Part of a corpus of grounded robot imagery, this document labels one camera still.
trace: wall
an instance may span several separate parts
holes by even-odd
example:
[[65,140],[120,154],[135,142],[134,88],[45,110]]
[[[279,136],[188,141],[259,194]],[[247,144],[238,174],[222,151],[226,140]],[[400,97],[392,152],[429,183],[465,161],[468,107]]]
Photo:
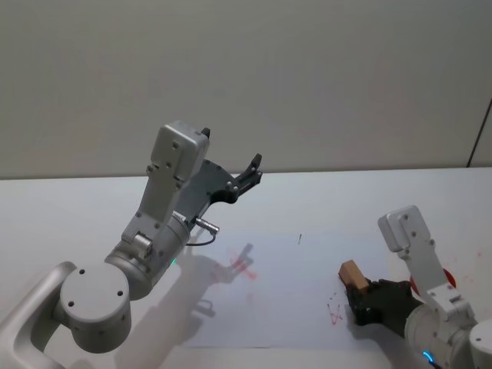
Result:
[[143,174],[158,127],[269,171],[464,166],[492,96],[479,0],[4,0],[0,177]]

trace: table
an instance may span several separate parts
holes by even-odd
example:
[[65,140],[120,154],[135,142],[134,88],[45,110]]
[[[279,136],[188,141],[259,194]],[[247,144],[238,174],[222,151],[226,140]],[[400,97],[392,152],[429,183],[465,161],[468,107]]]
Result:
[[[145,183],[146,178],[1,181],[0,317],[58,262],[103,260],[137,208]],[[374,237],[379,234],[381,215],[416,204],[437,242],[441,262],[453,272],[483,320],[492,317],[492,298],[487,293],[492,277],[491,188],[489,168],[270,174],[237,204],[217,204],[206,218],[234,231],[291,234],[324,229]],[[408,277],[396,255],[388,252],[387,264],[393,279]],[[133,303],[134,325],[172,281],[173,276],[166,274],[155,293]],[[64,328],[56,332],[47,353],[68,369],[131,369],[125,363],[117,366],[118,350],[85,353]],[[155,369],[326,368],[327,363],[402,367],[398,357],[392,357],[391,347],[374,352],[174,347]]]

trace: wooden block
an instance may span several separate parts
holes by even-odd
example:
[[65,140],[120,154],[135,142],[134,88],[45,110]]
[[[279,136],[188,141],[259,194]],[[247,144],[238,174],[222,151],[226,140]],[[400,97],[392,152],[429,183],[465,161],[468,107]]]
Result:
[[341,281],[344,282],[345,286],[352,284],[362,292],[365,292],[369,287],[366,278],[353,260],[345,261],[341,265],[338,275],[340,276]]

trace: black cable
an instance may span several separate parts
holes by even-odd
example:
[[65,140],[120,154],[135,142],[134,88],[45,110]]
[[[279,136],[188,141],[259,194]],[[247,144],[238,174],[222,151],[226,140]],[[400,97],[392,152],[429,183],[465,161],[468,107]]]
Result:
[[211,244],[212,242],[215,241],[215,234],[212,235],[212,239],[210,241],[206,241],[206,242],[200,242],[200,243],[197,243],[197,244],[186,244],[187,246],[206,246],[208,244]]
[[487,123],[487,119],[489,118],[490,108],[492,108],[492,99],[489,102],[489,106],[487,108],[487,111],[485,112],[484,120],[482,121],[482,125],[480,126],[480,130],[478,131],[478,136],[477,136],[477,139],[475,140],[474,148],[471,150],[471,155],[470,155],[470,158],[468,159],[467,168],[469,168],[471,165],[471,161],[473,160],[474,155],[475,155],[475,151],[477,150],[478,142],[480,140],[480,137],[482,136],[482,132],[484,132],[485,123]]

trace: white paper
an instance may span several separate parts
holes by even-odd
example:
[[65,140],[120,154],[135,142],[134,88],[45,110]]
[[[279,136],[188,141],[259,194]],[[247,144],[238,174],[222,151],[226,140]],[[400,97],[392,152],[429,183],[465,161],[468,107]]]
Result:
[[188,248],[178,258],[181,277],[188,280],[182,285],[186,291],[176,290],[180,299],[194,304],[183,344],[373,346],[371,340],[355,339],[349,329],[353,324],[347,319],[353,318],[347,317],[347,297],[337,273],[341,263],[354,259],[368,278],[387,278],[387,252],[382,240],[334,234],[303,234],[299,240],[299,234],[224,233],[213,245]]

